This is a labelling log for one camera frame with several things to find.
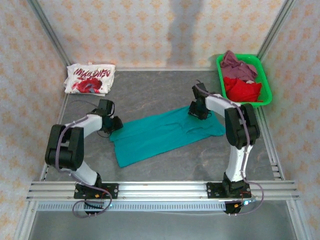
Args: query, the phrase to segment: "white t-shirt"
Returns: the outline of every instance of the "white t-shirt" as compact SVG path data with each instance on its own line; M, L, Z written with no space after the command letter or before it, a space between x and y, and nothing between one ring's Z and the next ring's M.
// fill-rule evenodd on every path
M64 81L67 94L107 94L114 82L116 66L112 64L73 64L67 66Z

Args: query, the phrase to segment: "green tray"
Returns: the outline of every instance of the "green tray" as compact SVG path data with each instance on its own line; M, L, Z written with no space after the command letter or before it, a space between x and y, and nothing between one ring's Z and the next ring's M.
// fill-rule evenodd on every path
M254 55L251 55L251 54L235 54L235 56L238 58L238 60L244 61L247 64L252 64L253 66L255 66L257 73L258 73L258 76L255 79L255 82L262 83L260 96L258 97L258 100L262 101L262 102L251 102L250 101L250 102L241 102L241 103L242 104L249 103L254 108L258 108L260 106L265 106L265 105L268 105L269 103L271 103L272 93L271 93L271 90L270 90L270 87L268 84L268 80L267 80L265 71L262 67L262 64L261 64L261 61L259 60L259 58L257 58ZM224 58L224 54L218 56L218 58L216 59L216 66L218 68L218 73L219 73L219 78L220 78L220 83L221 83L221 88L222 88L222 96L227 99L224 78L222 76L221 67L220 67L220 63L222 62L223 58Z

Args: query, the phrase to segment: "patterned wallpaper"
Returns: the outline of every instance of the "patterned wallpaper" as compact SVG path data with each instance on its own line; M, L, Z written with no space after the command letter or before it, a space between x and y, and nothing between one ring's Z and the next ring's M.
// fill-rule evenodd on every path
M44 165L66 70L25 0L0 4L0 239L11 240Z
M285 0L39 0L74 63L216 68L256 54Z
M263 60L273 92L268 124L286 178L298 180L314 239L320 239L319 26L318 0L298 0Z

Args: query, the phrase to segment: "green cloth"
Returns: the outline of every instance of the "green cloth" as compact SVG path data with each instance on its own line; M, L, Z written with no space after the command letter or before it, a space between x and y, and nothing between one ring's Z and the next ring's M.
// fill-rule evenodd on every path
M210 136L221 136L226 130L214 113L206 119L188 114L182 107L159 115L148 116L123 124L114 131L116 159L121 168Z

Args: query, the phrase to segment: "mauve cloth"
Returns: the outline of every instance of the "mauve cloth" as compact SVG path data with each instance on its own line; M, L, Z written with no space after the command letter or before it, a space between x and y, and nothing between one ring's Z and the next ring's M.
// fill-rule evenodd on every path
M222 76L243 81L255 81L258 76L255 66L239 61L235 54L228 50L220 63Z

